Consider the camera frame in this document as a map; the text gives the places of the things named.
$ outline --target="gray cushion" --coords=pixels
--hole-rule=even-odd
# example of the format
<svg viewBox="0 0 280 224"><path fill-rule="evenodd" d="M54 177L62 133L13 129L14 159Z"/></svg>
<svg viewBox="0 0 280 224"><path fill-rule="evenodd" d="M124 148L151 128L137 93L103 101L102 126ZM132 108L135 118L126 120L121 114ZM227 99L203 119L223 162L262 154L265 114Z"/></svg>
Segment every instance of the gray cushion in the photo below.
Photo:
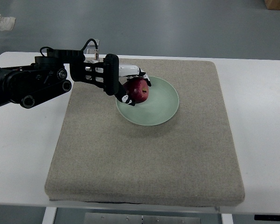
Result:
<svg viewBox="0 0 280 224"><path fill-rule="evenodd" d="M45 191L51 200L233 206L244 187L212 62L121 59L177 90L175 116L139 126L115 97L74 83Z"/></svg>

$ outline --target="apple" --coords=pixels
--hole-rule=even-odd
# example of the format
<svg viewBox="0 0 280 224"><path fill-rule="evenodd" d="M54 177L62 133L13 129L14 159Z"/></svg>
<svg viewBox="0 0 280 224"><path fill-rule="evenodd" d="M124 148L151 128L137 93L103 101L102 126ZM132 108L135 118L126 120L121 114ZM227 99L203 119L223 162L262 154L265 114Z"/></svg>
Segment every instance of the apple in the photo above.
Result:
<svg viewBox="0 0 280 224"><path fill-rule="evenodd" d="M148 85L141 77L129 79L123 84L128 96L137 104L144 102L148 98Z"/></svg>

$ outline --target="black cable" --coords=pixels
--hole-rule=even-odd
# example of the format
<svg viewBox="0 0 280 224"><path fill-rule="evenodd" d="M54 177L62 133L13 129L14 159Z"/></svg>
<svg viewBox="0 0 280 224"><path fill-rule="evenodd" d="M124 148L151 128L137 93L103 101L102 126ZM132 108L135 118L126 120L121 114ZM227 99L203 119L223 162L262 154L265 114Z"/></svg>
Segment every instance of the black cable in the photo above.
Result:
<svg viewBox="0 0 280 224"><path fill-rule="evenodd" d="M40 51L40 53L41 53L41 55L42 55L43 57L45 57L45 55L42 53L42 50L44 50L44 49L53 50L53 48L50 48L50 47L42 47L39 51Z"/></svg>
<svg viewBox="0 0 280 224"><path fill-rule="evenodd" d="M87 47L87 45L89 44L89 42L90 41L93 41L94 42L94 45L95 45L95 49L97 50L98 49L98 44L97 44L97 42L94 40L94 39L89 39L87 42L86 42L86 44L84 45L84 47L81 49L81 51L84 51L85 49L86 49L86 47Z"/></svg>

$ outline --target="green plate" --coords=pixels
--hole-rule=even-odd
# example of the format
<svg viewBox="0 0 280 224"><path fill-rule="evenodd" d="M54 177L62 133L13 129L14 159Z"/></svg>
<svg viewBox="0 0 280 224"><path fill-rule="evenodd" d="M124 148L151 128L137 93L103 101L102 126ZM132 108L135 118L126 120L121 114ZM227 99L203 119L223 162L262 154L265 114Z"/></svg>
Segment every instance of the green plate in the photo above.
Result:
<svg viewBox="0 0 280 224"><path fill-rule="evenodd" d="M121 115L127 120L143 126L159 125L176 113L179 98L175 88L158 77L149 77L151 87L146 101L130 106L116 100L116 106Z"/></svg>

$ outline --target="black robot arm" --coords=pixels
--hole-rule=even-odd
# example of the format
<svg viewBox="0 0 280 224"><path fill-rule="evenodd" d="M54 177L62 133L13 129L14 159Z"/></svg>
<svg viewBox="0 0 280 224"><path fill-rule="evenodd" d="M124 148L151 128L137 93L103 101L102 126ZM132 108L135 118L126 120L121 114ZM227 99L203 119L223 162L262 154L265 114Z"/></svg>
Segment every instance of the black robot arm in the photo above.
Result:
<svg viewBox="0 0 280 224"><path fill-rule="evenodd" d="M0 106L11 102L32 108L67 93L72 84L66 79L65 63L70 64L70 75L75 82L94 84L122 102L126 91L119 82L118 57L108 54L103 62L84 61L82 50L47 48L47 56L43 53L36 56L35 63L29 66L0 68Z"/></svg>

